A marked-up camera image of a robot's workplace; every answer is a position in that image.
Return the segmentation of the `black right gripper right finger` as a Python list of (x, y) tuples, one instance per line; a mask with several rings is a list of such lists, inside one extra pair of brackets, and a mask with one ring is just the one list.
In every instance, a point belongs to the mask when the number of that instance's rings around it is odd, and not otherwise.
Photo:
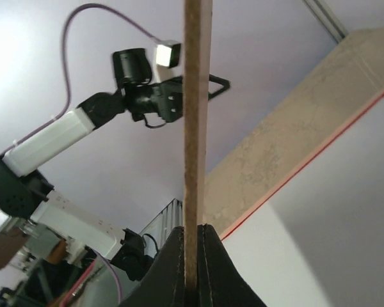
[(198, 226), (198, 305), (266, 307), (237, 271), (214, 227)]

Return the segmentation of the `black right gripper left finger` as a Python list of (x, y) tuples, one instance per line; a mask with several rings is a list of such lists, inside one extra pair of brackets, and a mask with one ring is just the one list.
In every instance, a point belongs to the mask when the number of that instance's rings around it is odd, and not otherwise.
[(145, 277), (121, 303), (123, 307), (184, 305), (184, 229), (175, 227)]

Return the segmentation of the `brown cardboard backing board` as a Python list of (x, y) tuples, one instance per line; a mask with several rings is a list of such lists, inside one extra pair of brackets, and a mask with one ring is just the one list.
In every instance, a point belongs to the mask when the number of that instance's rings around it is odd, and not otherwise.
[(184, 2), (184, 278), (197, 286), (197, 226), (204, 212), (212, 1)]

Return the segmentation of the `red sunset photo print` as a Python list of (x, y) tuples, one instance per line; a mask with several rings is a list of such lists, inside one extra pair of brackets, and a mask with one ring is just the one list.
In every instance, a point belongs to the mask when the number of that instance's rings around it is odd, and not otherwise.
[(268, 306), (384, 306), (384, 98), (223, 244)]

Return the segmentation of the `red wooden picture frame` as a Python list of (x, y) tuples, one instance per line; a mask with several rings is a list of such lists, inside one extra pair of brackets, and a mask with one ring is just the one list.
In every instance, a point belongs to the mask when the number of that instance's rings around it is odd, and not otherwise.
[(265, 202), (273, 197), (282, 187), (284, 187), (290, 180), (292, 180), (299, 172), (308, 166), (316, 157), (324, 152), (337, 138), (339, 138), (345, 131), (361, 119), (368, 111), (370, 111), (381, 99), (384, 98), (384, 87), (376, 92), (362, 107), (355, 111), (344, 123), (338, 126), (335, 131), (330, 134), (321, 144), (315, 147), (301, 162), (293, 167), (288, 174), (286, 174), (281, 181), (275, 184), (264, 196), (252, 205), (241, 217), (236, 219), (221, 235), (221, 241), (231, 236), (249, 217), (251, 217)]

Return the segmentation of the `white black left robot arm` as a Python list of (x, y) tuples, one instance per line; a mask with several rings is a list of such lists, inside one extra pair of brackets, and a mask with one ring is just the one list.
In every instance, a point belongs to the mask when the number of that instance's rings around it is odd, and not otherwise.
[(113, 53), (117, 85), (114, 93), (100, 92), (0, 155), (0, 210), (44, 227), (56, 237), (49, 252), (61, 252), (74, 263), (93, 250), (125, 271), (132, 281), (141, 280), (153, 263), (145, 254), (143, 237), (105, 223), (74, 205), (39, 172), (39, 167), (64, 150), (129, 112), (136, 122), (150, 113), (165, 123), (182, 116), (182, 77), (173, 73), (180, 61), (180, 45), (159, 44), (149, 62), (142, 48)]

